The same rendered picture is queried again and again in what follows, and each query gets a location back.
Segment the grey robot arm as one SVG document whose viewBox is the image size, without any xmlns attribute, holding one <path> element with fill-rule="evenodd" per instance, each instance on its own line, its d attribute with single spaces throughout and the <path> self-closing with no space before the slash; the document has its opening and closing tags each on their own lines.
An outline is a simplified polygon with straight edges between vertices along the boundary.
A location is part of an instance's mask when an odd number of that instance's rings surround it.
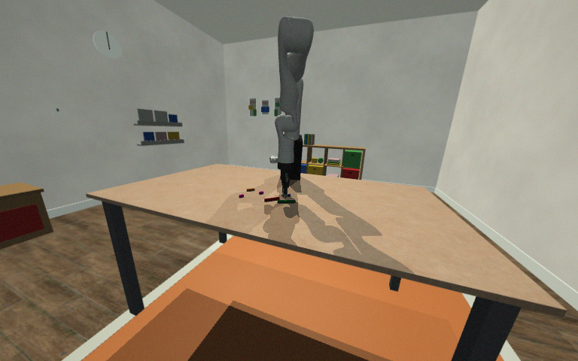
<svg viewBox="0 0 578 361">
<path fill-rule="evenodd" d="M 278 156 L 270 156 L 270 163 L 294 162 L 294 141 L 300 138 L 303 96 L 303 79 L 301 78 L 312 45 L 313 33 L 313 24 L 309 19 L 301 17 L 280 19 L 278 25 L 280 110 L 285 112 L 285 115 L 278 115 L 275 118 Z"/>
</svg>

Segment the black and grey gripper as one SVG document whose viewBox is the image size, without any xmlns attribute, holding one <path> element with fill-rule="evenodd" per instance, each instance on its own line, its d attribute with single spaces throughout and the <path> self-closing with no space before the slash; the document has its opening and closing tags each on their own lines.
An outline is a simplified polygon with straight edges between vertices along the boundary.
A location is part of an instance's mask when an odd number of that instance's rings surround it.
<svg viewBox="0 0 578 361">
<path fill-rule="evenodd" d="M 282 193 L 283 193 L 283 196 L 287 196 L 287 189 L 289 188 L 289 183 L 290 183 L 289 170 L 294 169 L 294 163 L 280 163 L 280 162 L 278 162 L 278 169 L 282 170 L 282 172 L 281 172 Z"/>
</svg>

